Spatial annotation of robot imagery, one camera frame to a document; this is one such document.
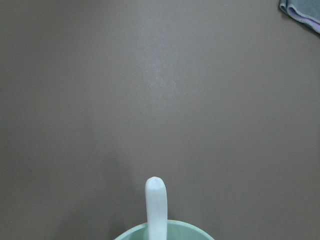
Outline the mint green bowl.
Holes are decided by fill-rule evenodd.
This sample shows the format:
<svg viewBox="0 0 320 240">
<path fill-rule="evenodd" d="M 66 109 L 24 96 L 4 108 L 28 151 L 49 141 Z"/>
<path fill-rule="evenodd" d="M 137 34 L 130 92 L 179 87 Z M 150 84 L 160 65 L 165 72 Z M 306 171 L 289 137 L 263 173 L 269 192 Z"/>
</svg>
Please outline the mint green bowl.
<svg viewBox="0 0 320 240">
<path fill-rule="evenodd" d="M 115 240 L 148 240 L 148 224 L 142 223 L 120 234 Z M 167 221 L 167 240 L 214 240 L 204 230 L 179 220 Z"/>
</svg>

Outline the grey folded cloth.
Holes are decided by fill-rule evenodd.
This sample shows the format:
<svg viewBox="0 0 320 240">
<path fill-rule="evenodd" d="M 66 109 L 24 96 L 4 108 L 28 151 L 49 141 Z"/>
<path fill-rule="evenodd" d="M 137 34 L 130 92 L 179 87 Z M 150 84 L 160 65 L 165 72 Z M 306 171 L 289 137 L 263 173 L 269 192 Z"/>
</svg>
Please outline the grey folded cloth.
<svg viewBox="0 0 320 240">
<path fill-rule="evenodd" d="M 292 19 L 320 33 L 320 0 L 280 0 L 279 8 Z"/>
</svg>

